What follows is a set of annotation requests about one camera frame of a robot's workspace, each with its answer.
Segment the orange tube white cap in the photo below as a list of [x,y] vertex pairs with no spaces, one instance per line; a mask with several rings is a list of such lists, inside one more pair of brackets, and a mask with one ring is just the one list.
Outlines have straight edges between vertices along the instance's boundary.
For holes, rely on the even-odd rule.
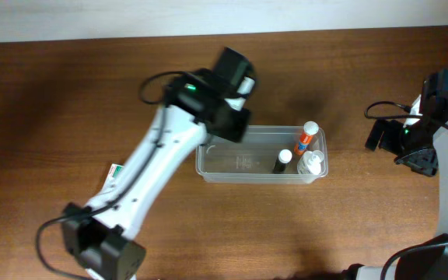
[[314,135],[319,131],[319,125],[314,121],[307,121],[303,125],[302,133],[299,137],[298,142],[293,150],[293,152],[302,156],[303,153],[307,150],[310,142],[312,141]]

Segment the black bottle white cap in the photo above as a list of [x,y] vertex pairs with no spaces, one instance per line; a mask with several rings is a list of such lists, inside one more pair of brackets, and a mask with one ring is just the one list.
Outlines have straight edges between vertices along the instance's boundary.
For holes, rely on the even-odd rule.
[[279,152],[278,157],[275,161],[272,173],[274,174],[284,173],[286,167],[288,166],[291,160],[292,160],[292,152],[288,149],[282,149]]

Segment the white pump bottle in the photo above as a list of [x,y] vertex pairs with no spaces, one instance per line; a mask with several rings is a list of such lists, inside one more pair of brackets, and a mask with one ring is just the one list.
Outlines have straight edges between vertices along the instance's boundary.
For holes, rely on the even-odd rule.
[[302,175],[320,175],[322,171],[321,163],[323,161],[324,154],[320,150],[306,151],[297,164],[297,171]]

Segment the white green carton box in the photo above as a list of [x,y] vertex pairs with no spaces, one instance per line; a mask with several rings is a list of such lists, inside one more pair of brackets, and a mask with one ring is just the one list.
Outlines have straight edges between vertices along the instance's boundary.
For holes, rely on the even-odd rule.
[[109,190],[111,183],[115,180],[115,178],[118,176],[118,174],[122,171],[124,167],[119,164],[112,163],[110,165],[110,168],[107,172],[107,175],[105,177],[105,180],[103,182],[103,186],[101,188],[101,191]]

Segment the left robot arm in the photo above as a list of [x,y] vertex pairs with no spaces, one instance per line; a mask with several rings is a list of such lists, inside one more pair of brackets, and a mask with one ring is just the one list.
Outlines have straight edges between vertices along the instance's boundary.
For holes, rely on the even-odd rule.
[[64,210],[65,248],[89,279],[135,278],[146,256],[135,237],[179,165],[211,138],[240,142],[247,130],[244,104],[257,75],[242,54],[226,47],[210,69],[168,75],[155,118],[119,174],[85,206]]

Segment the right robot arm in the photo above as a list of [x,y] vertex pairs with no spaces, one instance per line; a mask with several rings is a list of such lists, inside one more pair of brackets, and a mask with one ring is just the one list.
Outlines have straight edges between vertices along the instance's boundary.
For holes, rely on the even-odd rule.
[[393,254],[383,266],[353,264],[345,279],[448,279],[448,70],[432,73],[401,115],[375,116],[365,143],[393,153],[395,164],[439,178],[439,218],[435,236]]

